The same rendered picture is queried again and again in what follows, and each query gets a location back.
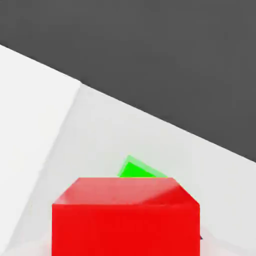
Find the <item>small red cube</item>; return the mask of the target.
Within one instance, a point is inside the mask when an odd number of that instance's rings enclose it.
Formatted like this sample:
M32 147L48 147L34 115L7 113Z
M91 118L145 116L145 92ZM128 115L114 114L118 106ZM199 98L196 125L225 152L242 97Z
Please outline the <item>small red cube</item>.
M52 204L52 256L200 256L200 239L173 178L83 177Z

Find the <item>small green cube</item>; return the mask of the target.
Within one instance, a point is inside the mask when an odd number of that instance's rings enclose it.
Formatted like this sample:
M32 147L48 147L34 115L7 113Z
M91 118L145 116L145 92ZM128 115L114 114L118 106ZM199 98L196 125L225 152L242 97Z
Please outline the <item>small green cube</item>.
M157 177L157 178L166 178L167 175L162 172L152 168L151 166L145 164L144 162L134 158L131 155L128 155L118 172L117 176L119 178L142 178L142 177Z

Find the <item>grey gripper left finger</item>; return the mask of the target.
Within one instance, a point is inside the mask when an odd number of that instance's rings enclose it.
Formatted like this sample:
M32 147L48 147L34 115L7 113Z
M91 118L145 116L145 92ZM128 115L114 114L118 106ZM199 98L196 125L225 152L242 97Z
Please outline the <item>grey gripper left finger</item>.
M52 256L52 242L50 238L42 238L22 245L17 256Z

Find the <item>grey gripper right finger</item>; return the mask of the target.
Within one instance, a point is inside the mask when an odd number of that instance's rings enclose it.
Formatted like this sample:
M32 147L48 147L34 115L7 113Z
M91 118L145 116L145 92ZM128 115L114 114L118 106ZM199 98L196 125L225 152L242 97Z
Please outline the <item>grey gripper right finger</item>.
M200 256L230 256L223 243L203 226L200 227L200 236Z

